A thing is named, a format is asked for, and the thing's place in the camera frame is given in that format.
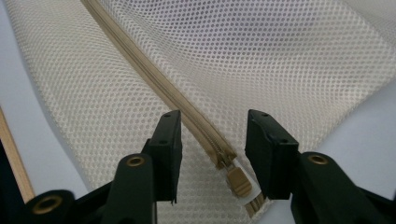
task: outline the zipper teeth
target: zipper teeth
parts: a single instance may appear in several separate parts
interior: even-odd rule
[[[225,139],[221,137],[219,132],[216,131],[216,129],[197,111],[195,107],[193,107],[192,105],[185,105],[185,102],[180,100],[180,98],[184,98],[184,101],[188,103],[187,99],[185,99],[185,97],[178,90],[176,90],[176,88],[166,79],[164,75],[161,74],[162,77],[156,76],[155,72],[150,69],[150,65],[147,65],[143,63],[142,60],[140,60],[139,55],[137,54],[143,55],[143,53],[140,51],[140,49],[138,49],[138,47],[135,47],[136,50],[134,50],[129,46],[134,45],[132,40],[109,17],[109,15],[104,11],[103,7],[97,2],[97,0],[82,0],[82,3],[92,13],[95,19],[101,21],[98,23],[102,26],[105,33],[108,33],[108,35],[110,35],[110,39],[113,40],[113,44],[120,46],[119,49],[122,49],[127,54],[127,56],[129,56],[129,58],[132,59],[134,63],[136,63],[136,66],[138,66],[142,70],[144,75],[149,79],[150,83],[157,87],[157,89],[166,97],[166,99],[171,102],[172,105],[174,105],[175,108],[180,109],[183,115],[187,117],[190,123],[192,123],[196,130],[198,130],[200,135],[210,145],[211,149],[216,152],[217,167],[222,168],[228,166],[230,164],[230,161],[234,157],[236,157],[236,155],[233,152],[231,146],[225,141]],[[114,27],[120,28],[120,32],[125,36],[119,37],[119,34],[114,30]],[[174,90],[170,91],[169,88],[164,85],[164,82],[168,82],[168,84],[170,84],[170,86],[172,86],[172,89]]]
[[[143,65],[140,60],[135,60],[137,63],[140,63],[140,65]],[[219,154],[221,157],[221,154],[224,153],[224,149],[221,147],[219,144],[219,141],[217,141],[216,138],[212,137],[210,135],[210,132],[207,130],[205,126],[197,122],[198,118],[195,118],[195,116],[190,113],[189,107],[185,106],[183,102],[179,101],[176,96],[170,92],[162,83],[161,81],[155,77],[149,70],[146,73],[148,77],[151,79],[152,83],[154,83],[159,89],[162,90],[162,92],[166,92],[166,96],[172,101],[174,105],[180,108],[180,110],[183,112],[183,114],[186,117],[189,117],[190,121],[195,125],[200,130],[200,133],[202,136],[209,142],[209,144],[212,146],[213,149]]]

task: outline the white surface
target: white surface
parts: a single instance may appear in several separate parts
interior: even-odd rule
[[[79,197],[87,188],[67,154],[67,145],[46,119],[48,114],[37,100],[22,62],[2,2],[0,106],[35,192],[70,189]],[[357,185],[387,198],[393,197],[396,188],[395,94],[396,83],[392,82],[354,111],[319,148],[332,156]],[[293,223],[290,203],[276,202],[262,223]]]
[[[12,32],[4,2],[0,2],[0,106],[21,154],[35,194],[69,189],[88,192],[67,145],[41,107]]]

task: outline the zipper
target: zipper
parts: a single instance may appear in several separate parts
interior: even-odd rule
[[[227,182],[233,194],[239,198],[244,198],[251,194],[252,181],[249,181],[249,179],[253,179],[247,178],[246,171],[244,172],[240,167],[235,166],[233,160],[236,158],[236,153],[224,137],[147,59],[134,41],[122,31],[103,9],[98,0],[81,0],[81,2],[139,76],[148,83],[171,109],[179,109],[181,111],[183,123],[204,148],[206,154],[218,169],[225,168],[227,171]],[[248,204],[246,204],[250,216],[254,215],[263,204],[262,194],[260,193],[261,196],[257,195],[257,192],[254,194],[251,204],[248,203],[248,207],[252,207],[252,209],[249,209],[247,207]]]

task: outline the zipper tape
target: zipper tape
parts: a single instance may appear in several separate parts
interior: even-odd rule
[[[181,111],[183,123],[204,148],[216,167],[218,169],[225,168],[223,170],[227,171],[227,179],[232,192],[252,217],[264,204],[264,196],[257,183],[241,164],[238,161],[233,162],[236,153],[231,145],[144,55],[97,0],[81,0],[81,2],[139,76],[171,109]]]
[[[171,109],[179,109],[182,112],[183,123],[195,136],[216,167],[221,169],[224,167],[224,163],[229,165],[228,162],[223,161],[219,154],[226,154],[230,161],[236,157],[236,154],[216,128],[147,59],[130,37],[109,17],[97,0],[82,0],[82,3],[139,76]]]

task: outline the black clamp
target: black clamp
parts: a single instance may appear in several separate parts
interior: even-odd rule
[[[296,223],[394,223],[396,200],[356,187],[337,163],[298,142],[270,115],[249,110],[246,155],[262,192],[272,200],[292,193]]]
[[[181,114],[164,114],[142,153],[124,157],[114,180],[75,200],[68,190],[33,198],[11,223],[157,223],[158,201],[177,201]]]

